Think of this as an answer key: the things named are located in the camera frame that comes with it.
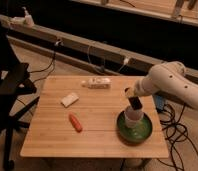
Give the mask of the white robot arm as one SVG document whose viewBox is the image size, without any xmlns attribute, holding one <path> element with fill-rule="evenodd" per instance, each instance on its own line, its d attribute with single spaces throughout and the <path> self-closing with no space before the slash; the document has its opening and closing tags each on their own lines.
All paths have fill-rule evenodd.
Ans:
<svg viewBox="0 0 198 171">
<path fill-rule="evenodd" d="M 125 89 L 125 96 L 134 98 L 164 91 L 198 110 L 198 85 L 186 79 L 185 73 L 186 67 L 178 61 L 154 65 L 133 87 Z"/>
</svg>

